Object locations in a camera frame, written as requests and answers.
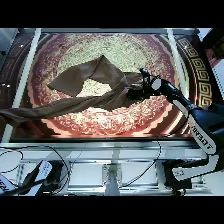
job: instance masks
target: cloth fold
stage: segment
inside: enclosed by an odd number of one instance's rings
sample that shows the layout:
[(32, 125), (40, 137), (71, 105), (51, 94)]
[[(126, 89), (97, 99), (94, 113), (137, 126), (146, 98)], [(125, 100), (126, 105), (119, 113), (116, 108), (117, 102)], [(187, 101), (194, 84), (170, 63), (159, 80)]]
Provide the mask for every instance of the cloth fold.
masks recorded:
[[(111, 91), (103, 96), (76, 97), (82, 91), (83, 84), (87, 79), (109, 84)], [(81, 112), (89, 107), (98, 107), (108, 111), (129, 107), (138, 101), (127, 98), (126, 95), (129, 89), (135, 88), (132, 84), (141, 79), (141, 74), (122, 72), (102, 55), (92, 61), (68, 68), (48, 84), (50, 89), (63, 92), (71, 98), (60, 99), (33, 109), (3, 109), (0, 110), (0, 118), (4, 118), (12, 126), (16, 126), (28, 120), (40, 120)]]

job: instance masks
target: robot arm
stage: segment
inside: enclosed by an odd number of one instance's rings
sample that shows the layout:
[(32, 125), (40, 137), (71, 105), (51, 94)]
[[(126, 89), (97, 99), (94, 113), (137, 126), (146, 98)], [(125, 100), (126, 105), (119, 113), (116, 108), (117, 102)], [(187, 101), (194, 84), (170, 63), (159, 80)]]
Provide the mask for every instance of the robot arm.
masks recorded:
[[(224, 106), (212, 105), (205, 111), (186, 99), (169, 81), (160, 76), (150, 75), (146, 69), (140, 69), (140, 72), (143, 75), (143, 86), (146, 86), (151, 95), (154, 95), (153, 92), (158, 95), (159, 92), (182, 111), (188, 119), (195, 141), (207, 154), (207, 159), (204, 161), (175, 165), (172, 169), (174, 177), (181, 181), (224, 169)], [(215, 107), (220, 107), (223, 111), (214, 109)]]

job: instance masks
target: metal bracket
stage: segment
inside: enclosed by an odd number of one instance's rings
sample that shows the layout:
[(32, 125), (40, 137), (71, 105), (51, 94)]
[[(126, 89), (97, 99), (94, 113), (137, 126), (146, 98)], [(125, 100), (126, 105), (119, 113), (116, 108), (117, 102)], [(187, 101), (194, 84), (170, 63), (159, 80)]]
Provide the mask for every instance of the metal bracket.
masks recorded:
[(122, 172), (121, 172), (121, 164), (104, 164), (103, 171), (102, 171), (102, 185), (106, 186), (108, 182), (108, 172), (109, 169), (113, 168), (116, 171), (116, 179), (118, 186), (122, 186)]

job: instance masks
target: brown cloth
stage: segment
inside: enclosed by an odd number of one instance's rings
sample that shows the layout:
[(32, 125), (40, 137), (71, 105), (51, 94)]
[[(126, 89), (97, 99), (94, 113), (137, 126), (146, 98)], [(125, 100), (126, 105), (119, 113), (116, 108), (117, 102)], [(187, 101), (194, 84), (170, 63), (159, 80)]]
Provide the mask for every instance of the brown cloth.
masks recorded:
[[(83, 83), (91, 78), (97, 82), (109, 84), (111, 91), (103, 96), (76, 97), (83, 88)], [(108, 111), (120, 107), (129, 107), (137, 100), (127, 98), (130, 88), (135, 89), (136, 82), (142, 79), (141, 74), (122, 72), (104, 55), (95, 60), (75, 65), (55, 78), (48, 87), (72, 96), (60, 99), (50, 104), (30, 108), (10, 108), (0, 110), (0, 118), (4, 118), (11, 125), (18, 125), (28, 120), (52, 118), (67, 113), (77, 113), (89, 107), (102, 108)]]

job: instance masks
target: folded cloth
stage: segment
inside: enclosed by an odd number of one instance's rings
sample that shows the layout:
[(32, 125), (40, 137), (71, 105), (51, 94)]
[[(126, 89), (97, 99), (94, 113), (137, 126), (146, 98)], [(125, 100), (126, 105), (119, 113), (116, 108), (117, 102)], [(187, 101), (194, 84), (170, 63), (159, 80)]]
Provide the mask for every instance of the folded cloth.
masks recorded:
[[(102, 96), (76, 97), (83, 88), (84, 81), (92, 79), (109, 84), (111, 91)], [(10, 108), (0, 110), (0, 118), (16, 126), (28, 120), (53, 118), (67, 113), (77, 113), (89, 107), (102, 108), (108, 111), (129, 107), (139, 100), (127, 97), (129, 89), (135, 89), (135, 83), (142, 79), (140, 73), (122, 72), (104, 55), (72, 66), (55, 78), (48, 87), (70, 95), (71, 98), (60, 99), (44, 106), (30, 108)]]

